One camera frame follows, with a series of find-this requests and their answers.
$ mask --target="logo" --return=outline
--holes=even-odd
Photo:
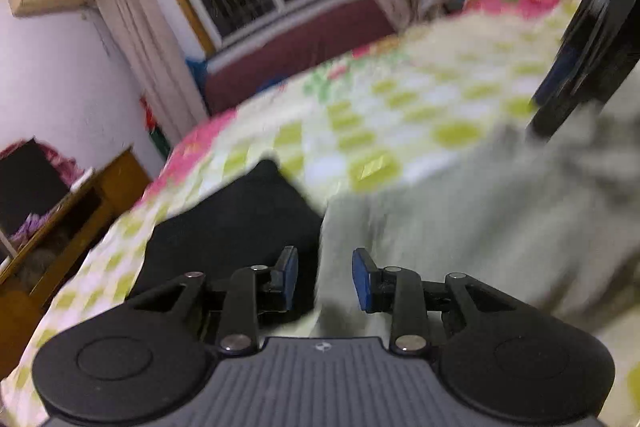
[[[328,342],[320,342],[317,343],[314,346],[318,351],[322,351],[323,353],[326,353],[329,349],[331,349],[333,346],[331,344],[329,344]]]

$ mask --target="blue gripper pad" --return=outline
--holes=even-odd
[[[287,303],[287,311],[293,306],[293,291],[296,289],[298,279],[298,254],[291,255],[284,267],[283,272],[284,296]]]
[[[365,312],[372,312],[369,272],[367,272],[367,267],[358,250],[354,250],[351,256],[351,276],[353,277],[353,285],[356,286],[356,292],[358,293],[360,309]]]

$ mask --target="blanket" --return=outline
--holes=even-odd
[[[442,281],[462,271],[562,319],[579,319],[640,255],[637,121],[580,120],[548,144],[498,130],[417,184],[334,198],[322,225],[314,335],[380,336],[359,311],[351,252]]]
[[[231,121],[206,133],[206,147],[190,148],[188,169],[117,220],[52,300],[1,385],[13,422],[36,427],[47,418],[31,380],[35,354],[59,331],[124,301],[156,223],[191,208],[265,155],[275,156],[323,211],[339,192],[415,182],[442,169],[497,122],[525,126],[535,109],[530,97],[579,1],[562,0],[538,20],[474,12],[414,26],[240,105]]]

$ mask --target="wooden desk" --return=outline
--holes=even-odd
[[[50,299],[74,273],[88,250],[111,223],[140,199],[149,177],[131,149],[122,152],[76,191],[70,192],[57,211],[18,251],[0,274],[0,378],[17,365]],[[25,289],[17,271],[33,251],[64,229],[69,240],[32,289]]]

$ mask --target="bed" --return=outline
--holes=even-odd
[[[531,96],[580,0],[540,1],[472,0],[459,15],[352,50],[195,129],[53,299],[19,366],[1,385],[12,423],[35,427],[47,417],[30,374],[38,348],[123,302],[155,224],[261,157],[275,157],[322,212],[339,192],[412,182],[446,167],[497,123],[526,126],[535,111]],[[539,8],[533,15],[530,3]],[[312,320],[289,332],[304,334]]]

